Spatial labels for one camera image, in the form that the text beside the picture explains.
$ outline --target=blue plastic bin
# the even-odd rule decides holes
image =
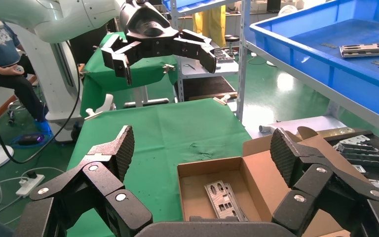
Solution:
[[[335,0],[250,28],[257,47],[379,114],[379,57],[339,49],[379,43],[379,0]]]
[[[171,11],[171,1],[170,0],[162,0],[163,4],[166,6],[166,9],[168,11]],[[215,2],[215,0],[176,0],[177,2],[177,10],[183,11],[188,8],[196,8],[200,5],[200,3],[209,3],[209,2]]]

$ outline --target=green tablecloth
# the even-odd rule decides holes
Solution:
[[[102,39],[100,46],[105,44],[113,34],[118,34],[125,38],[123,32],[109,33]],[[83,82],[80,114],[86,117],[87,114],[85,110],[87,108],[93,108],[95,110],[102,106],[106,93],[148,85],[162,80],[162,78],[166,76],[163,74],[162,68],[165,64],[174,65],[176,67],[177,62],[175,57],[171,55],[141,59],[130,67],[133,82],[131,86],[128,86],[124,78],[116,77],[114,70],[104,65],[101,49],[97,48],[83,68],[87,73],[85,74]],[[178,79],[178,71],[170,71],[166,77],[169,77],[171,84],[174,84]]]
[[[135,152],[125,176],[126,188],[152,212],[153,220],[182,220],[179,163],[242,155],[250,136],[230,111],[212,99],[104,112],[85,121],[68,169],[89,149],[113,140],[132,125]],[[94,210],[84,213],[69,237],[108,237],[111,231]]]

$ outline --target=black cable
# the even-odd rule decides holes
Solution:
[[[250,64],[250,65],[262,65],[262,64],[265,64],[265,63],[266,63],[266,60],[265,60],[265,62],[263,62],[263,63],[251,63],[251,61],[254,60],[255,57],[253,57],[253,58],[251,58],[250,60],[248,60],[248,64]]]
[[[17,163],[17,164],[25,164],[27,162],[29,162],[30,160],[34,159],[37,154],[39,154],[42,150],[44,150],[44,148],[46,148],[56,137],[57,135],[59,135],[59,133],[63,130],[63,128],[66,126],[66,124],[68,124],[69,120],[71,119],[73,113],[75,112],[75,109],[76,109],[76,106],[77,106],[77,103],[79,102],[79,95],[80,95],[80,75],[79,75],[79,69],[77,68],[77,63],[76,63],[76,58],[75,58],[75,55],[73,53],[73,50],[72,50],[72,47],[71,45],[66,42],[68,44],[68,47],[69,47],[69,50],[71,51],[72,53],[72,56],[73,56],[73,60],[75,62],[75,67],[76,67],[76,73],[77,73],[77,97],[76,97],[76,101],[75,101],[75,105],[73,106],[73,109],[72,109],[72,112],[71,114],[69,115],[69,117],[66,119],[66,122],[62,125],[62,127],[59,129],[59,131],[56,132],[56,134],[54,134],[54,136],[46,143],[44,144],[38,151],[36,151],[36,153],[34,153],[32,156],[30,156],[28,159],[24,160],[24,161],[17,161],[15,160],[11,154],[9,153],[8,149],[6,148],[5,146],[5,142],[3,142],[2,140],[2,137],[0,136],[0,145],[2,146],[3,148],[3,151],[5,152],[5,154],[8,156],[8,158],[13,161],[14,163]]]

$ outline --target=chair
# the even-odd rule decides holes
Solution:
[[[233,50],[233,43],[238,42],[240,40],[239,36],[236,35],[225,35],[225,41],[229,42],[229,49],[226,49],[225,52],[230,56],[233,57],[239,52],[237,50]]]

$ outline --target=open cardboard box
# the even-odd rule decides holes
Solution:
[[[299,127],[303,140],[287,134],[299,144],[315,147],[338,169],[368,182],[345,158],[335,151],[315,131]],[[270,222],[273,212],[290,189],[271,159],[271,137],[261,137],[243,144],[243,157],[214,159],[178,165],[181,207],[185,221],[190,216],[216,218],[204,185],[222,180],[230,183],[239,207],[249,221]],[[304,237],[348,237],[328,213],[319,210],[311,221]]]

